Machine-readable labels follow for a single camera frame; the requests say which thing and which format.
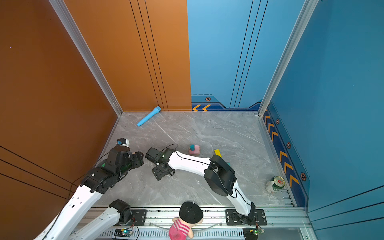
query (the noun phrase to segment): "stuffed doll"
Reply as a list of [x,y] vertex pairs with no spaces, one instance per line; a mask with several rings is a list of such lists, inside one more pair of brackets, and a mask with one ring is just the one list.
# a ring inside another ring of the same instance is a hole
[[179,217],[172,219],[173,225],[169,229],[171,240],[186,240],[193,238],[192,227],[203,222],[203,211],[193,202],[184,202],[179,211]]

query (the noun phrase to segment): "black knit hat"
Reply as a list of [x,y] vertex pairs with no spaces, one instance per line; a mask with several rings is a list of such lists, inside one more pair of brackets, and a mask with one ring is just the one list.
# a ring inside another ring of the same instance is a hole
[[193,202],[184,202],[181,205],[179,216],[181,220],[194,224],[203,219],[203,211]]

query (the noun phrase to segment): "marble floor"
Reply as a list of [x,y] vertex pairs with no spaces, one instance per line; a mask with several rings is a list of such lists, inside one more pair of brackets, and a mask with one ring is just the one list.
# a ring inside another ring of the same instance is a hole
[[[256,206],[284,205],[280,193],[272,195],[264,188],[266,181],[279,171],[268,156],[254,113],[161,112],[137,127],[136,123],[146,114],[123,113],[106,152],[121,137],[129,140],[132,152],[141,151],[144,155],[150,147],[162,150],[173,143],[185,154],[191,144],[200,145],[200,157],[211,157],[214,149],[219,149],[223,159],[235,170],[242,191]],[[153,163],[144,159],[143,166],[129,171],[96,205],[109,205],[116,199],[133,207],[181,205],[187,200],[195,200],[199,205],[231,205],[226,197],[214,193],[199,175],[177,170],[174,176],[157,181],[151,171],[153,167]]]

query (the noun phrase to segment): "green can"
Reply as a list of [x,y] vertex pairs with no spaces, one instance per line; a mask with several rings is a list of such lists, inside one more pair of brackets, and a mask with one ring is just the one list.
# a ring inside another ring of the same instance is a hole
[[285,181],[280,176],[275,176],[265,184],[265,189],[269,193],[276,193],[285,186]]

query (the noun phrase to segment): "pink striped shirt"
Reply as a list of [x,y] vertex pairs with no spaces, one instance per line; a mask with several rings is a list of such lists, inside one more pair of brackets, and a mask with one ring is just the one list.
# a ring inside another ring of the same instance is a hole
[[180,219],[177,219],[177,220],[173,223],[172,226],[174,226],[174,227],[176,228],[176,230],[180,231],[180,232],[181,232],[182,234],[184,234],[185,236],[187,236],[188,233],[189,233],[189,229],[190,229],[190,227],[188,227],[188,226],[185,225],[185,224],[182,224],[181,221],[180,221]]

